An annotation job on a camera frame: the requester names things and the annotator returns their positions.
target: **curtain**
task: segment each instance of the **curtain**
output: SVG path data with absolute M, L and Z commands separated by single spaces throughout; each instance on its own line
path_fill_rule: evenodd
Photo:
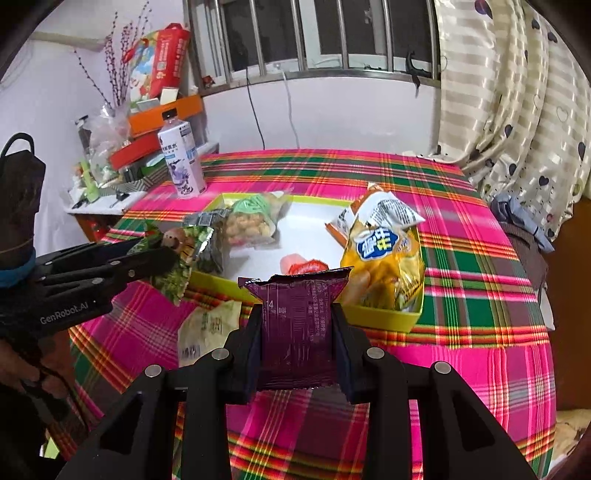
M 484 200 L 518 198 L 553 239 L 591 160 L 589 81 L 522 0 L 435 0 L 441 49 L 438 153 Z

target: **table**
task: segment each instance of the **table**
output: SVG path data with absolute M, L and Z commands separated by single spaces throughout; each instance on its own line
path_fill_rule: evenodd
M 107 230 L 116 225 L 121 216 L 137 201 L 145 197 L 147 192 L 133 192 L 125 200 L 116 202 L 115 195 L 100 197 L 93 203 L 87 203 L 79 208 L 68 207 L 64 211 L 73 215 L 80 228 L 90 242 L 96 241 L 92 224 L 95 223 Z
M 127 212 L 109 239 L 140 235 L 144 218 L 181 220 L 223 192 L 291 189 L 353 200 L 368 181 L 394 190 L 426 218 L 419 226 L 426 263 L 424 311 L 412 332 L 367 329 L 369 339 L 404 362 L 449 362 L 535 472 L 547 472 L 556 399 L 537 299 L 505 234 L 456 167 L 397 155 L 319 150 L 214 155 L 203 166 L 209 185 L 204 195 L 178 200 L 174 187 L 163 184 Z M 195 303 L 213 307 L 220 301 L 194 292 L 177 309 L 137 282 L 115 299 L 111 314 L 73 328 L 77 390 L 91 419 L 99 419 L 147 365 L 175 368 L 180 323 Z M 243 306 L 243 321 L 249 310 Z M 418 414 L 416 405 L 410 408 L 413 475 L 421 478 Z M 337 388 L 261 392 L 248 406 L 229 406 L 227 415 L 235 478 L 361 477 L 368 408 L 349 405 Z M 180 409 L 178 439 L 182 421 Z M 71 417 L 52 434 L 68 457 L 80 441 L 80 424 Z M 179 457 L 177 449 L 176 467 Z

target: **window bars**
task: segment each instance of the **window bars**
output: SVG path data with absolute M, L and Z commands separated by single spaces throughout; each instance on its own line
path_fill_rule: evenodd
M 302 28 L 302 17 L 300 11 L 300 0 L 290 0 L 290 7 L 293 19 L 293 27 L 295 33 L 295 47 L 297 51 L 297 72 L 283 72 L 274 73 L 267 71 L 267 65 L 263 56 L 261 36 L 259 33 L 259 22 L 256 13 L 256 0 L 249 0 L 249 7 L 251 13 L 252 26 L 254 29 L 255 37 L 255 49 L 257 65 L 259 69 L 259 76 L 251 76 L 248 80 L 244 78 L 233 77 L 232 69 L 230 66 L 230 50 L 228 47 L 228 33 L 226 30 L 226 20 L 224 9 L 222 8 L 223 0 L 211 0 L 213 2 L 213 12 L 215 15 L 215 25 L 212 25 L 211 18 L 209 18 L 209 11 L 206 8 L 205 14 L 208 18 L 207 30 L 209 41 L 213 55 L 217 58 L 217 47 L 215 45 L 216 40 L 219 42 L 219 53 L 222 60 L 223 77 L 225 78 L 225 84 L 210 86 L 205 88 L 203 83 L 203 73 L 200 68 L 199 54 L 200 49 L 205 48 L 203 42 L 200 40 L 198 22 L 197 22 L 197 2 L 205 1 L 206 4 L 210 0 L 184 0 L 185 8 L 189 17 L 189 26 L 191 29 L 191 49 L 190 49 L 190 64 L 193 69 L 193 75 L 195 77 L 196 86 L 199 89 L 201 95 L 210 95 L 230 88 L 243 87 L 248 81 L 250 84 L 274 82 L 277 80 L 283 80 L 284 76 L 288 79 L 293 78 L 311 78 L 311 77 L 370 77 L 370 78 L 382 78 L 382 79 L 393 79 L 411 82 L 411 76 L 406 73 L 397 72 L 394 70 L 394 42 L 392 39 L 392 21 L 390 5 L 388 0 L 381 0 L 382 13 L 384 19 L 384 32 L 385 32 L 385 43 L 386 43 L 386 69 L 354 69 L 349 66 L 349 53 L 347 48 L 347 35 L 345 30 L 345 15 L 343 12 L 343 0 L 335 0 L 337 18 L 339 22 L 339 35 L 340 35 L 340 49 L 341 49 L 341 68 L 308 68 L 306 61 L 306 54 L 304 52 L 304 36 Z M 439 35 L 437 31 L 437 17 L 435 13 L 435 7 L 433 0 L 423 0 L 427 4 L 427 16 L 429 24 L 430 42 L 431 42 L 431 79 L 422 78 L 421 82 L 425 85 L 439 87 Z M 210 29 L 216 30 L 217 38 L 212 34 Z

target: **cable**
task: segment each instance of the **cable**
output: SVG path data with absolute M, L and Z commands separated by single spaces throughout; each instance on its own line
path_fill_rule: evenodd
M 293 120 L 293 118 L 291 116 L 291 94 L 290 94 L 290 87 L 287 84 L 287 76 L 285 75 L 285 71 L 283 69 L 281 69 L 281 73 L 283 74 L 283 83 L 285 84 L 285 91 L 287 92 L 287 107 L 288 107 L 287 115 L 290 118 L 291 129 L 293 130 L 293 133 L 294 133 L 295 146 L 297 148 L 300 148 L 300 139 L 297 136 L 296 126 L 294 125 L 294 120 Z
M 84 428 L 86 429 L 86 432 L 90 432 L 90 427 L 89 427 L 88 419 L 86 418 L 86 414 L 82 410 L 82 407 L 80 406 L 80 403 L 78 402 L 78 399 L 76 398 L 76 393 L 74 392 L 74 389 L 70 386 L 70 384 L 66 381 L 66 379 L 58 372 L 53 371 L 51 368 L 44 367 L 41 364 L 39 364 L 37 366 L 37 368 L 40 371 L 42 371 L 43 373 L 45 373 L 46 375 L 50 375 L 51 377 L 58 378 L 60 380 L 60 382 L 64 384 L 66 390 L 68 391 L 68 395 L 72 399 L 72 403 L 74 404 L 74 406 L 78 412 L 78 415 L 80 416 L 80 420 L 84 424 Z
M 246 89 L 248 90 L 248 99 L 251 101 L 251 107 L 252 107 L 252 113 L 255 116 L 255 122 L 256 122 L 256 128 L 259 131 L 259 135 L 261 136 L 261 141 L 262 141 L 262 149 L 266 150 L 266 146 L 265 146 L 265 138 L 262 136 L 262 132 L 261 132 L 261 126 L 258 124 L 258 118 L 256 116 L 256 111 L 255 111 L 255 106 L 252 103 L 252 97 L 251 97 L 251 83 L 248 80 L 248 65 L 246 65 Z

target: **metal window grille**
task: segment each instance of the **metal window grille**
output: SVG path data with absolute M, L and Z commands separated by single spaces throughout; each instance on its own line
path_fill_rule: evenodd
M 197 4 L 201 1 L 204 8 L 201 10 L 202 18 L 199 21 Z M 291 17 L 293 21 L 293 30 L 295 34 L 295 47 L 297 51 L 297 70 L 296 71 L 268 71 L 263 49 L 261 45 L 261 36 L 259 33 L 259 22 L 256 11 L 256 0 L 249 0 L 252 27 L 254 30 L 256 59 L 258 66 L 258 75 L 252 74 L 252 67 L 248 69 L 248 76 L 241 78 L 233 75 L 230 60 L 230 49 L 228 44 L 228 32 L 226 29 L 226 19 L 223 9 L 223 0 L 184 0 L 185 8 L 189 15 L 189 25 L 191 29 L 191 49 L 190 63 L 193 69 L 196 85 L 202 95 L 211 95 L 230 88 L 244 87 L 248 82 L 250 85 L 258 83 L 274 82 L 277 80 L 311 78 L 311 77 L 370 77 L 381 79 L 392 79 L 402 81 L 412 81 L 411 76 L 404 72 L 396 71 L 394 68 L 394 42 L 392 39 L 391 9 L 388 0 L 381 1 L 381 14 L 384 22 L 385 33 L 385 69 L 360 69 L 350 67 L 349 51 L 347 45 L 347 34 L 345 30 L 345 16 L 343 13 L 343 0 L 335 0 L 337 18 L 339 24 L 340 38 L 340 67 L 331 68 L 309 68 L 305 51 L 304 36 L 302 26 L 302 15 L 300 0 L 290 0 Z M 427 4 L 427 16 L 430 33 L 430 57 L 431 57 L 431 78 L 421 78 L 421 83 L 430 86 L 440 86 L 439 82 L 439 38 L 437 32 L 437 18 L 433 0 L 423 0 Z M 200 35 L 200 26 L 205 26 L 206 35 Z M 204 45 L 203 38 L 207 38 L 208 45 Z M 213 58 L 213 71 L 203 72 L 200 67 L 199 55 L 204 49 L 210 49 Z M 205 87 L 203 83 L 204 74 L 215 74 L 223 78 L 223 83 L 211 87 Z

